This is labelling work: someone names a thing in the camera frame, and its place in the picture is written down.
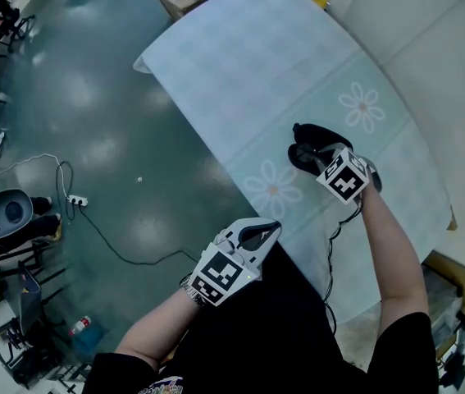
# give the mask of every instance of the power strip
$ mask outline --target power strip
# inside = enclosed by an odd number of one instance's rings
[[[85,197],[79,197],[78,195],[69,195],[68,201],[72,204],[77,204],[79,206],[88,206],[88,199],[86,199]]]

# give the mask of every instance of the plastic bottle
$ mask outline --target plastic bottle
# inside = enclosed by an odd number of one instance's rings
[[[75,323],[70,331],[69,334],[71,337],[79,334],[82,332],[85,328],[87,328],[90,324],[92,323],[92,320],[88,315],[85,315],[82,319],[80,319],[77,323]]]

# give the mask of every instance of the white cable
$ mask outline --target white cable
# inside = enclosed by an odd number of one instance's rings
[[[32,156],[31,158],[25,159],[24,161],[15,162],[8,169],[3,169],[2,171],[0,171],[0,175],[3,174],[4,172],[10,171],[11,169],[13,169],[16,166],[22,165],[23,163],[33,161],[34,159],[42,158],[43,156],[49,156],[50,158],[54,158],[55,161],[57,162],[57,165],[59,166],[59,170],[61,171],[62,193],[65,195],[65,199],[68,200],[68,194],[66,193],[66,190],[65,190],[65,174],[62,171],[62,166],[61,166],[61,163],[59,162],[59,159],[57,159],[57,156],[55,156],[55,155],[52,155],[52,154],[49,154],[49,153],[43,153],[43,154],[40,154],[38,156]]]

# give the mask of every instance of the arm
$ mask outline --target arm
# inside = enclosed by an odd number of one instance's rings
[[[372,183],[363,191],[362,214],[380,288],[382,334],[405,315],[428,314],[426,287],[411,242]]]
[[[116,353],[138,357],[158,371],[159,364],[183,337],[199,309],[185,290],[179,289],[132,326]]]

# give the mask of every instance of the white wall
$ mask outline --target white wall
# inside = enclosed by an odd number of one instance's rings
[[[405,98],[449,191],[458,230],[438,249],[465,264],[465,0],[347,6],[335,16]]]

